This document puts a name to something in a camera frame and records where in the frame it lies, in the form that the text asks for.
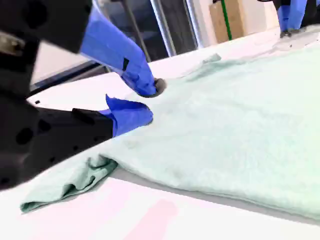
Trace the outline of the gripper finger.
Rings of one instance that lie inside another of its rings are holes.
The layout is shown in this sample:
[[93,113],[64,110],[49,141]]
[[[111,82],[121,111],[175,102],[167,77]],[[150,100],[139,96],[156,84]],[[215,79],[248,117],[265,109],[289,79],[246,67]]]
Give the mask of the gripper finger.
[[96,3],[79,52],[111,68],[141,97],[157,97],[167,87],[164,79],[153,76],[142,49],[108,20]]
[[39,109],[37,134],[27,157],[27,176],[34,177],[82,151],[149,125],[153,113],[141,102],[105,97],[108,109],[71,111]]
[[291,29],[289,26],[290,11],[290,4],[283,4],[278,8],[280,38],[291,35]]
[[290,12],[289,12],[289,28],[291,30],[298,30],[301,27],[307,0],[291,0],[290,1]]

